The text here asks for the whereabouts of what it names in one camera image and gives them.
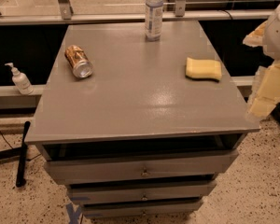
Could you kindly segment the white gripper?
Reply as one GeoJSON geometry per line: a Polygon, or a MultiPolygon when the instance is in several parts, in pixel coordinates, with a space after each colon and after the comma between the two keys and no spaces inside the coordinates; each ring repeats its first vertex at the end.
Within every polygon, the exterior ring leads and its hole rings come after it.
{"type": "MultiPolygon", "coordinates": [[[[263,46],[265,55],[280,60],[280,4],[267,21],[245,36],[243,44],[249,47],[263,46]]],[[[247,114],[255,119],[264,119],[279,103],[280,61],[274,61],[268,68],[260,67],[255,74],[247,114]]]]}

